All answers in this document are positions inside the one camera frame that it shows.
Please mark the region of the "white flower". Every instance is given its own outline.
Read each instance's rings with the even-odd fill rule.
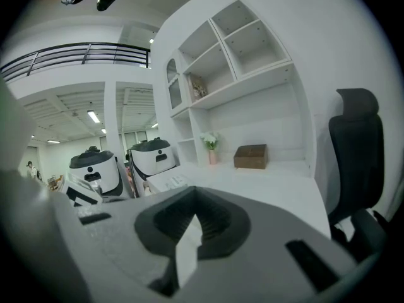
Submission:
[[[215,149],[218,142],[217,133],[201,133],[201,139],[209,149]]]

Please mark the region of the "black metal railing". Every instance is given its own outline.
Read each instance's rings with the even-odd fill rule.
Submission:
[[[35,71],[61,64],[144,64],[149,68],[150,49],[115,43],[75,43],[40,49],[21,56],[0,68],[4,80],[29,76]]]

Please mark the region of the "flower vase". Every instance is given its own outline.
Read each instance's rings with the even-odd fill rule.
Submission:
[[[209,149],[209,163],[210,163],[210,165],[217,164],[217,155],[216,155],[215,150]]]

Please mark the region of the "white shelving unit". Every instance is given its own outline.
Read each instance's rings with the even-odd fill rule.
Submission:
[[[225,37],[237,77],[288,61],[285,51],[261,20]]]
[[[212,17],[213,24],[221,37],[257,20],[257,16],[241,1],[236,1]]]
[[[188,141],[194,141],[194,138],[188,138],[188,139],[183,139],[183,140],[179,140],[179,143],[187,143]]]
[[[189,107],[189,89],[184,84],[184,77],[181,74],[181,61],[179,51],[175,50],[172,56],[166,63],[166,78],[167,78],[167,98],[170,108],[170,116],[182,112]]]
[[[230,66],[219,43],[212,46],[191,63],[184,71],[184,74],[187,80],[190,80],[190,74],[202,79],[208,93],[213,93],[234,82]]]
[[[234,169],[238,146],[266,143],[267,169],[247,174],[313,175],[315,155],[307,145],[312,119],[299,75],[278,37],[250,8],[232,3],[197,28],[177,53],[180,68],[173,80],[178,86],[170,86],[169,95],[182,104],[172,112],[180,163],[207,167],[200,134],[216,131],[222,137],[220,166],[226,170]],[[195,99],[191,76],[205,84],[207,96]]]
[[[216,43],[218,43],[218,39],[215,35],[214,28],[209,21],[204,22],[179,47],[182,66],[184,68],[188,67]]]
[[[243,78],[217,89],[206,97],[195,101],[191,107],[211,109],[250,93],[286,83],[290,78],[292,68],[293,62],[291,61],[279,64],[250,78]]]

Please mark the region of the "brown box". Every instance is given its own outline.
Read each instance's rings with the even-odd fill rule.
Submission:
[[[266,145],[240,146],[234,155],[234,167],[238,169],[265,169],[267,161]]]

